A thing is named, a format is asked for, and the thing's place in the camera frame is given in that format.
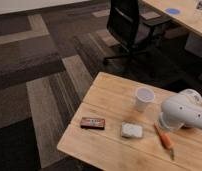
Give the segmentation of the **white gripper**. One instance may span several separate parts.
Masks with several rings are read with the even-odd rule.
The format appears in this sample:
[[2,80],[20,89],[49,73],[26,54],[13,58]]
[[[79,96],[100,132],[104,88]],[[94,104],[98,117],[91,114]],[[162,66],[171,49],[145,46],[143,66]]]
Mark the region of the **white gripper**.
[[178,128],[177,123],[170,116],[161,113],[158,119],[159,126],[165,131],[175,131]]

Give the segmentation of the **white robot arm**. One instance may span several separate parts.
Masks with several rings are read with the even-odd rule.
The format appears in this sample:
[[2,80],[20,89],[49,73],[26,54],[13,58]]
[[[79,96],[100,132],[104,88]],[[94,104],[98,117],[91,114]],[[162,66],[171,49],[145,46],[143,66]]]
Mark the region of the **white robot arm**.
[[161,103],[159,126],[176,131],[183,126],[202,130],[202,96],[194,89],[185,89]]

